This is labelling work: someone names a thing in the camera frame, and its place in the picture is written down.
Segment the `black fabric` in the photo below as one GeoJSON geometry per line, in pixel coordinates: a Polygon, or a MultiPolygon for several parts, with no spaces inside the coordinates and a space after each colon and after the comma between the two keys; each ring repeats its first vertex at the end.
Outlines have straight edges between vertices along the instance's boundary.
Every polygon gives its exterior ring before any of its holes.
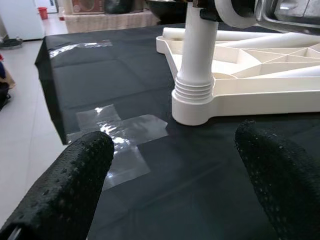
{"type": "Polygon", "coordinates": [[[3,42],[0,42],[0,49],[11,48],[22,45],[23,41],[17,38],[6,39],[3,42]]]}
{"type": "Polygon", "coordinates": [[[4,105],[7,104],[8,100],[11,98],[8,92],[9,92],[9,84],[6,82],[0,82],[0,111],[4,107],[4,105]]]}
{"type": "Polygon", "coordinates": [[[1,61],[0,61],[0,78],[2,79],[6,78],[6,70],[1,61]]]}
{"type": "Polygon", "coordinates": [[[235,143],[279,239],[320,239],[320,161],[277,132],[245,122],[235,143]]]}
{"type": "Polygon", "coordinates": [[[320,115],[215,117],[195,127],[176,123],[174,80],[166,57],[156,52],[163,27],[47,36],[39,53],[41,84],[50,93],[46,101],[64,142],[67,133],[79,131],[77,112],[110,104],[123,120],[151,114],[168,122],[169,136],[138,146],[151,172],[101,194],[88,239],[277,240],[235,148],[236,129],[255,119],[319,157],[320,115]],[[105,39],[113,46],[48,57],[49,49],[67,43],[105,39]]]}
{"type": "Polygon", "coordinates": [[[126,14],[132,9],[134,0],[105,0],[104,12],[106,14],[126,14]]]}
{"type": "Polygon", "coordinates": [[[111,138],[99,131],[68,146],[8,218],[0,240],[16,227],[28,240],[85,240],[113,157],[111,138]]]}

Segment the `black tablecloth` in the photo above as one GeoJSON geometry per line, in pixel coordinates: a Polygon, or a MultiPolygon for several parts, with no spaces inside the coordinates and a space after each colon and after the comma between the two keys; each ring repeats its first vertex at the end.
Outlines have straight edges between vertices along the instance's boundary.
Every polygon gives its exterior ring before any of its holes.
{"type": "Polygon", "coordinates": [[[79,130],[75,114],[95,107],[114,104],[123,120],[150,114],[168,122],[169,136],[138,146],[151,172],[101,194],[88,239],[278,239],[235,149],[235,130],[254,119],[317,158],[320,115],[215,117],[195,127],[176,123],[174,80],[165,56],[156,52],[162,28],[47,36],[38,55],[46,102],[64,143],[67,133],[79,130]],[[112,46],[74,48],[49,58],[50,50],[101,40],[112,46]]]}

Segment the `tape strip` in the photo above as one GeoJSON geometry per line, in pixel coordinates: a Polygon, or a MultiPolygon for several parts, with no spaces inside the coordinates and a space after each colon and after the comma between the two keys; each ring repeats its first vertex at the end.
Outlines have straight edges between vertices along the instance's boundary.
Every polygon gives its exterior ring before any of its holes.
{"type": "Polygon", "coordinates": [[[65,52],[70,51],[74,48],[91,49],[91,48],[101,48],[101,47],[110,47],[110,46],[112,46],[112,43],[109,40],[102,40],[100,42],[76,43],[76,44],[65,45],[60,48],[51,50],[49,55],[50,55],[50,58],[52,59],[52,58],[58,56],[59,54],[65,53],[65,52]]]}
{"type": "Polygon", "coordinates": [[[77,120],[81,131],[68,134],[68,143],[94,131],[108,134],[114,142],[114,159],[102,190],[149,173],[137,145],[168,135],[167,122],[158,117],[142,115],[121,120],[113,105],[78,112],[77,120]]]}

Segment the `white pole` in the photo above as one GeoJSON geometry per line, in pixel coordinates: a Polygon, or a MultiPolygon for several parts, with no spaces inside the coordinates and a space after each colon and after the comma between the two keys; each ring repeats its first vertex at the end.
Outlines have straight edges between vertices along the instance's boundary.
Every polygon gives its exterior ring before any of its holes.
{"type": "MultiPolygon", "coordinates": [[[[165,27],[162,36],[165,39],[183,41],[185,39],[184,28],[165,27]]],[[[256,39],[261,37],[276,36],[282,33],[270,32],[251,32],[251,31],[221,31],[219,30],[216,35],[217,41],[240,41],[246,39],[256,39]]]]}
{"type": "Polygon", "coordinates": [[[219,46],[237,49],[298,48],[309,47],[319,42],[320,36],[289,32],[235,42],[226,42],[219,44],[219,46]]]}
{"type": "Polygon", "coordinates": [[[201,19],[200,10],[188,3],[181,69],[172,92],[172,116],[185,125],[208,121],[213,99],[211,65],[218,23],[201,19]]]}
{"type": "Polygon", "coordinates": [[[288,71],[280,71],[265,75],[248,77],[249,79],[320,77],[320,66],[310,66],[288,71]]]}

